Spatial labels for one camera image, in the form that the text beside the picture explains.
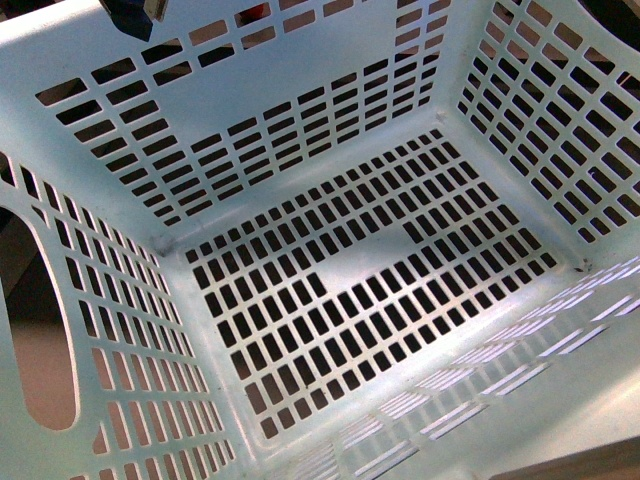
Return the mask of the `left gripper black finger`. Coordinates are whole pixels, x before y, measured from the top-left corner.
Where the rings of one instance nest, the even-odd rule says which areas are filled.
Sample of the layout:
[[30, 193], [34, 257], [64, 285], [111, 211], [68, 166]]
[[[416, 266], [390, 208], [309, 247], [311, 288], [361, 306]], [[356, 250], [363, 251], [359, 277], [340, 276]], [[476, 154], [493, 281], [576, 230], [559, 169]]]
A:
[[115, 27], [138, 40], [148, 42], [153, 21], [164, 19], [167, 0], [100, 0]]

